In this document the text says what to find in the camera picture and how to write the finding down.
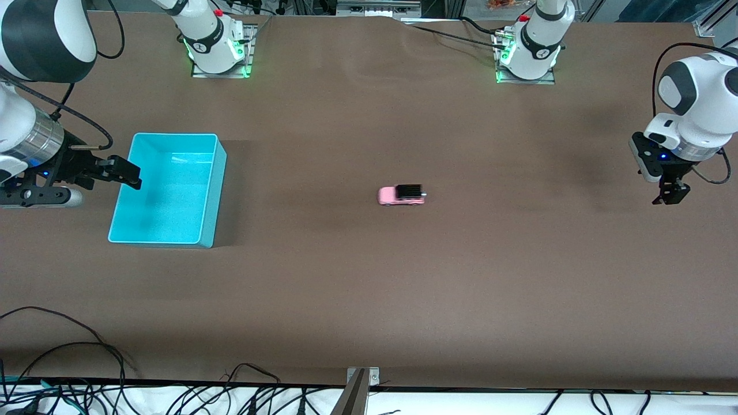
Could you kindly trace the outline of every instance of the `brown table surface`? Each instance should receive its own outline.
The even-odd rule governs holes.
[[[694,40],[688,24],[574,24],[556,85],[521,86],[495,83],[486,48],[388,18],[274,18],[252,78],[195,80],[168,16],[123,18],[125,54],[69,104],[122,155],[138,131],[216,133],[216,247],[108,243],[108,183],[77,210],[5,210],[4,311],[81,319],[131,355],[130,377],[217,380],[248,361],[294,383],[379,366],[388,385],[738,387],[735,181],[690,177],[682,204],[651,206],[658,186],[627,145],[651,117],[655,59]],[[113,52],[113,16],[91,20]],[[724,174],[717,158],[703,169]],[[425,206],[377,205],[379,187],[415,182]],[[0,324],[10,373],[91,339],[37,312]],[[117,376],[91,349],[33,374]]]

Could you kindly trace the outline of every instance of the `toy car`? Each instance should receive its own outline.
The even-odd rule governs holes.
[[[417,206],[425,203],[425,196],[421,185],[397,185],[379,189],[377,200],[384,206]]]

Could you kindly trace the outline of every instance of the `power cord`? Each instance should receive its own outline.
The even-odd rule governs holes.
[[[646,391],[646,400],[641,406],[641,409],[638,411],[638,415],[644,415],[646,412],[646,408],[648,408],[648,404],[651,403],[651,391]]]
[[[694,166],[692,166],[692,171],[694,172],[694,174],[698,175],[702,180],[706,181],[707,183],[711,183],[713,185],[724,185],[725,183],[728,182],[728,180],[731,179],[733,169],[731,168],[731,161],[728,160],[728,154],[725,152],[724,148],[721,148],[720,150],[718,150],[717,154],[720,154],[721,156],[723,156],[723,160],[725,160],[725,168],[727,170],[725,172],[725,179],[710,180],[705,175],[703,175],[699,170],[697,170]]]
[[[476,21],[471,20],[470,18],[466,16],[459,17],[458,20],[465,21],[469,24],[471,24],[476,30],[479,30],[482,33],[486,33],[488,35],[494,35],[494,30],[485,29],[484,27],[481,27],[479,24],[477,24]]]
[[[604,401],[604,404],[607,407],[607,413],[605,413],[602,409],[600,409],[600,407],[597,405],[597,402],[595,402],[596,394],[602,397],[602,400]],[[592,406],[601,415],[613,415],[613,409],[610,407],[610,401],[607,400],[607,397],[602,393],[602,391],[590,391],[590,402],[592,402]]]
[[[413,27],[415,27],[418,30],[424,30],[426,32],[435,33],[436,35],[446,36],[448,38],[454,38],[454,39],[458,39],[460,41],[465,41],[465,42],[469,42],[469,43],[473,43],[473,44],[480,44],[480,45],[483,45],[483,46],[491,47],[492,49],[504,49],[505,48],[503,45],[490,44],[490,43],[486,43],[486,42],[482,42],[482,41],[476,41],[474,39],[463,38],[461,36],[452,35],[451,33],[439,32],[439,31],[434,30],[434,29],[428,29],[427,27],[420,27],[420,26],[415,26],[415,25],[413,25]]]
[[[725,49],[726,47],[728,47],[729,44],[731,44],[731,43],[733,43],[735,41],[738,41],[738,37],[732,38],[731,40],[727,41],[724,45],[721,46],[721,49]]]
[[[118,20],[118,29],[120,30],[120,49],[115,55],[106,55],[100,51],[97,51],[97,55],[101,58],[105,59],[118,59],[123,54],[123,50],[125,49],[125,31],[123,30],[123,22],[120,21],[120,15],[118,14],[118,10],[115,8],[115,4],[113,4],[113,0],[108,0],[108,4],[110,4],[111,10],[113,10],[113,14],[115,14],[115,19]]]
[[[306,415],[305,406],[308,402],[308,397],[305,395],[308,389],[303,388],[303,394],[300,396],[300,404],[297,406],[297,415]]]
[[[28,86],[25,86],[23,84],[23,80],[16,77],[15,75],[8,72],[5,68],[0,67],[0,79],[5,79],[8,83],[14,85],[16,88],[20,88],[25,92],[28,92],[29,94],[33,95],[34,97],[46,101],[50,103],[51,105],[63,109],[64,111],[74,115],[75,117],[79,118],[80,120],[84,121],[85,123],[88,123],[90,126],[93,126],[96,130],[98,130],[102,135],[105,136],[105,139],[108,140],[108,142],[104,145],[71,145],[70,148],[72,150],[107,150],[108,148],[113,146],[113,136],[110,135],[100,124],[96,123],[93,120],[90,120],[87,116],[84,114],[75,111],[74,109],[69,108],[68,106],[59,103],[49,97],[47,97],[44,94],[41,94],[38,91],[35,91],[34,89],[29,88]]]
[[[61,98],[61,104],[66,105],[66,101],[69,99],[69,96],[72,94],[72,90],[74,90],[75,84],[71,83],[66,88],[66,92],[64,92],[64,97]],[[59,118],[61,118],[61,107],[56,107],[54,112],[49,114],[49,117],[54,121],[59,121]]]
[[[515,20],[517,21],[517,19],[519,19],[521,16],[523,16],[525,14],[528,14],[529,11],[533,10],[533,7],[536,7],[536,4],[535,3],[533,3],[529,8],[525,9],[524,12],[520,13],[519,15],[517,15],[517,18]],[[488,35],[494,35],[494,33],[496,31],[505,29],[504,26],[498,27],[497,29],[491,29],[491,30],[490,29],[485,29],[484,27],[481,27],[479,24],[477,24],[476,21],[473,21],[473,20],[471,20],[470,18],[468,18],[466,16],[460,16],[458,18],[458,20],[465,21],[465,22],[471,24],[476,30],[479,30],[480,32],[486,33]]]
[[[556,401],[559,400],[559,398],[564,394],[564,389],[559,389],[556,392],[556,396],[553,397],[551,402],[548,403],[548,406],[546,407],[545,411],[541,412],[540,415],[548,415],[551,412],[551,409],[556,404]]]

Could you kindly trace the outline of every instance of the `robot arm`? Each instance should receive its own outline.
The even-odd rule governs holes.
[[[207,0],[152,0],[182,31],[200,70],[220,73],[244,59],[243,24],[216,15]],[[97,45],[82,0],[0,0],[0,78],[75,83],[94,66]],[[118,156],[100,159],[84,141],[0,83],[0,206],[71,206],[81,202],[68,182],[91,190],[95,180],[139,189],[139,168]],[[45,184],[37,184],[37,178]]]
[[[190,57],[204,72],[219,74],[244,59],[244,24],[222,12],[216,15],[207,0],[152,0],[172,16],[184,36]]]
[[[738,42],[726,50],[738,54]],[[689,192],[683,176],[738,132],[738,60],[710,52],[675,61],[661,74],[658,95],[674,114],[656,115],[630,148],[644,179],[659,182],[654,204],[672,205]]]
[[[561,41],[574,21],[574,12],[571,0],[538,0],[530,20],[505,28],[511,32],[511,40],[500,64],[518,78],[542,78],[556,64]]]

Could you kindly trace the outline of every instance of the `plastic bin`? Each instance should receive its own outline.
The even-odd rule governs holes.
[[[215,134],[138,133],[128,159],[141,190],[120,186],[108,240],[142,247],[210,248],[226,152]]]

